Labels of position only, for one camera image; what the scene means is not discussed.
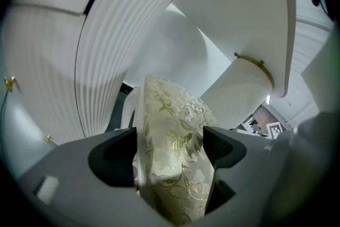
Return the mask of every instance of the light fixture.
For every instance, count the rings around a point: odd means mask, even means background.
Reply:
[[[270,103],[270,96],[269,96],[269,95],[267,96],[266,103],[267,103],[267,104]]]

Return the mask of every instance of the gold floral pattern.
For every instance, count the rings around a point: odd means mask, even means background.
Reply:
[[[147,75],[144,148],[154,206],[176,225],[204,216],[214,169],[203,149],[203,126],[218,126],[202,100],[171,81]]]

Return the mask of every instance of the white ceiling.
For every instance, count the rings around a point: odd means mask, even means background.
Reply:
[[[288,128],[315,116],[319,110],[301,77],[302,71],[315,58],[329,36],[333,22],[321,6],[311,0],[296,0],[296,29],[288,93],[284,98],[272,98],[266,106]]]

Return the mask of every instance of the cream brocade cloth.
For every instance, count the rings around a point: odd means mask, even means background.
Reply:
[[[145,156],[148,202],[176,225],[203,217],[214,176],[202,146],[203,126],[218,126],[217,120],[201,99],[147,75],[143,125],[138,149]]]

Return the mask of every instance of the metal hook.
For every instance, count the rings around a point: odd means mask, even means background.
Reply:
[[[47,136],[47,137],[44,138],[44,140],[45,140],[47,143],[51,143],[51,139],[52,139],[51,136]]]
[[[11,76],[11,79],[5,78],[5,86],[9,92],[12,92],[12,86],[16,82],[15,76]]]

